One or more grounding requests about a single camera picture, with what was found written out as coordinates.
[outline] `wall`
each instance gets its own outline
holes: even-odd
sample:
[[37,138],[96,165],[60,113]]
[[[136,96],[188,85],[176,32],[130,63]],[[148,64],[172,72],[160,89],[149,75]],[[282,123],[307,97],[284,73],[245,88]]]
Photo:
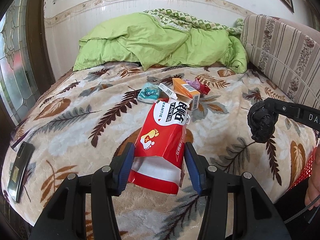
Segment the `wall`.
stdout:
[[178,9],[225,25],[233,25],[238,17],[244,18],[245,9],[247,13],[311,25],[305,1],[292,2],[295,13],[280,0],[45,0],[49,57],[57,79],[72,67],[79,49],[78,39],[95,25],[118,15],[152,8]]

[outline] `red and white box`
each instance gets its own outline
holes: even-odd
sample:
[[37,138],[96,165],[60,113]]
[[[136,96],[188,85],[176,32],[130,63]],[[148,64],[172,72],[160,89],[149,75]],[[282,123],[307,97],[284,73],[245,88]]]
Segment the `red and white box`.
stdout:
[[129,182],[176,195],[183,180],[188,105],[158,100],[148,113],[135,143]]

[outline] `footprint logo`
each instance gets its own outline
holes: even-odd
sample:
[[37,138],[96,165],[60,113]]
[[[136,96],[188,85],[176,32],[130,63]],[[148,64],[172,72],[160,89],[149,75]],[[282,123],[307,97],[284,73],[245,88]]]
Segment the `footprint logo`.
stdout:
[[153,137],[157,137],[159,135],[159,131],[157,129],[153,129],[145,135],[141,136],[140,142],[143,145],[145,150],[151,148],[152,145],[155,144],[154,141],[151,141]]

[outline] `bed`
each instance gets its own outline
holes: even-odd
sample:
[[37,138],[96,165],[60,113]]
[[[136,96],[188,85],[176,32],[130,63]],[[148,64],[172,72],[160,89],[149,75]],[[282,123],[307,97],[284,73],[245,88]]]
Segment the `bed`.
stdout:
[[[109,62],[70,72],[42,96],[16,129],[13,145],[4,160],[3,194],[31,225],[69,173],[94,173],[120,155],[127,142],[135,142],[150,104],[137,101],[146,82],[172,85],[172,78],[199,78],[211,91],[190,112],[186,141],[198,154],[225,172],[251,172],[275,202],[294,183],[316,145],[311,128],[279,117],[276,131],[266,144],[251,139],[248,109],[267,97],[290,99],[255,68],[236,74],[221,64],[192,68],[153,65],[143,71],[136,63]],[[36,150],[23,181],[20,203],[7,193],[11,168],[21,141]],[[176,197],[128,184],[114,198],[122,239],[196,239],[205,198],[191,186],[187,169]],[[90,195],[86,198],[87,238],[93,239]],[[233,201],[229,197],[228,212]],[[227,235],[232,232],[228,216]]]

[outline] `tiled wall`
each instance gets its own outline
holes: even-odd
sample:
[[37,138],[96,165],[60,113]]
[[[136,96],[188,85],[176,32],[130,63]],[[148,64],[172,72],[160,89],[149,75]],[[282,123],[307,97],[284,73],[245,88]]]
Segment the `tiled wall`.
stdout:
[[171,8],[212,22],[233,26],[252,12],[224,0],[89,0],[45,19],[45,34],[55,78],[70,70],[79,52],[78,40],[97,24],[120,15]]

